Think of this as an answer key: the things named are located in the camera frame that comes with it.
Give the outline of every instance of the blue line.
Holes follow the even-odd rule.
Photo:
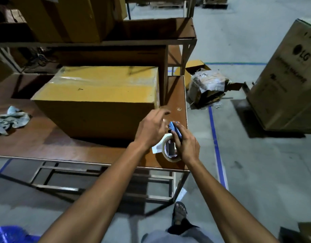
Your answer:
[[[205,65],[248,65],[248,66],[265,66],[263,62],[206,62]]]
[[[7,162],[3,165],[3,167],[0,169],[0,173],[3,172],[3,170],[7,167],[8,164],[12,161],[12,158],[8,159]]]
[[[218,176],[219,176],[220,183],[226,189],[226,184],[225,184],[224,175],[223,175],[221,155],[220,155],[220,150],[218,148],[218,139],[216,136],[214,119],[213,119],[213,112],[212,112],[211,106],[208,107],[208,113],[210,114],[210,122],[211,122],[212,136],[213,136],[213,142],[214,142],[214,149],[215,149],[215,154],[216,154],[217,164],[218,164]]]

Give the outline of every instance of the sandal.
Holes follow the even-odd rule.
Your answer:
[[[174,212],[172,213],[171,225],[180,225],[182,220],[187,217],[187,210],[182,202],[176,202]]]

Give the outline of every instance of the gray floor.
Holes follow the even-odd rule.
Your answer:
[[[181,9],[133,7],[134,19],[182,16]],[[198,42],[191,59],[204,62],[267,62],[296,18],[311,17],[311,0],[229,0],[227,10],[196,8]],[[256,81],[264,66],[213,65],[235,82]],[[213,108],[221,158],[230,192],[275,236],[281,226],[297,230],[297,222],[311,221],[311,135],[269,136],[249,111],[242,91],[228,92]],[[216,175],[208,109],[188,109],[188,123],[201,145],[200,158]],[[6,162],[0,159],[0,168]],[[4,174],[27,181],[39,163],[11,161]],[[51,183],[81,184],[92,178],[56,176]],[[219,236],[205,201],[190,176],[182,201],[190,221]],[[139,190],[164,195],[167,184],[149,184]],[[0,226],[19,225],[41,235],[71,203],[55,196],[0,179]],[[149,217],[158,205],[125,201],[103,242],[140,242],[150,230],[165,230],[172,206]]]

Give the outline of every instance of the hand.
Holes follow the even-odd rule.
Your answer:
[[[174,126],[178,128],[182,135],[182,142],[180,142],[178,135],[175,131],[171,131],[174,137],[176,148],[182,161],[188,166],[192,161],[199,160],[199,143],[195,136],[187,130],[180,122],[173,122]]]
[[[169,113],[167,109],[151,110],[140,122],[134,141],[147,150],[160,142],[166,132],[163,117]]]

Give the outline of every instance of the forearm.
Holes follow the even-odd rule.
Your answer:
[[[278,242],[238,200],[206,170],[199,160],[190,169],[225,242]]]
[[[145,148],[131,143],[113,163],[41,237],[40,242],[100,242],[118,208]]]

